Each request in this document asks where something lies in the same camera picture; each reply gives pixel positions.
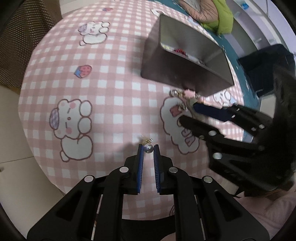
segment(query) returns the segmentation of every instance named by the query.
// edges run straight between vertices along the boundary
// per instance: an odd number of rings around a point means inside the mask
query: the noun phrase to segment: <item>silver screw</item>
[[[212,137],[212,136],[215,136],[215,135],[217,135],[217,132],[215,132],[215,131],[209,131],[209,135]]]
[[[119,169],[119,171],[122,172],[122,173],[126,173],[126,172],[128,172],[128,167],[121,167]]]
[[[94,179],[93,176],[86,176],[86,177],[84,178],[84,181],[87,182],[87,183],[90,183],[93,179]]]
[[[213,179],[212,179],[210,176],[205,176],[205,177],[204,177],[204,181],[205,181],[206,183],[211,183],[211,182],[213,181]]]
[[[222,154],[220,152],[215,152],[213,158],[216,160],[222,159]]]
[[[170,169],[169,169],[169,172],[171,172],[171,173],[177,173],[177,171],[178,171],[178,168],[176,168],[176,167],[170,167]]]

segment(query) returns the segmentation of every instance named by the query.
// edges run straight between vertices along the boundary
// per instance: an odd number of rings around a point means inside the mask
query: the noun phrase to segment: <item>teal fabric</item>
[[[183,13],[184,15],[188,16],[188,13],[175,1],[178,0],[158,0],[154,1],[157,3],[162,3],[168,7],[173,8],[176,11]],[[229,42],[225,39],[223,35],[217,36],[214,32],[207,30],[211,36],[217,41],[220,47],[224,47],[227,57],[229,58],[239,80],[239,84],[242,89],[244,105],[250,108],[256,109],[258,106],[258,98],[254,92],[252,92],[251,88],[249,88],[247,79],[244,75],[244,71],[241,66],[238,64],[237,59],[238,56]]]

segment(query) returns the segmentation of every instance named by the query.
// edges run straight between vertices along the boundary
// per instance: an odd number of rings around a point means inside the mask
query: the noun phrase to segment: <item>metal box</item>
[[[145,41],[141,76],[203,96],[234,85],[224,51],[199,31],[163,14]]]

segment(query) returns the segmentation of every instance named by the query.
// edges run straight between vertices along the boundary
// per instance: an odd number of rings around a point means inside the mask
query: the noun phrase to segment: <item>tablecloth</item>
[[[38,164],[63,192],[86,175],[100,177],[122,166],[125,158],[136,154],[141,136],[152,138],[161,154],[189,175],[223,181],[207,167],[204,141],[178,126],[182,113],[173,110],[182,100],[169,96],[174,88],[140,77],[144,42],[157,19],[156,10],[214,40],[185,15],[162,4],[100,1],[68,15],[34,50],[19,116]],[[232,66],[231,71],[235,86],[205,98],[207,104],[243,104]],[[229,138],[243,137],[232,123],[207,121]],[[173,197],[156,192],[152,156],[144,156],[141,193],[124,196],[123,218],[169,215]]]

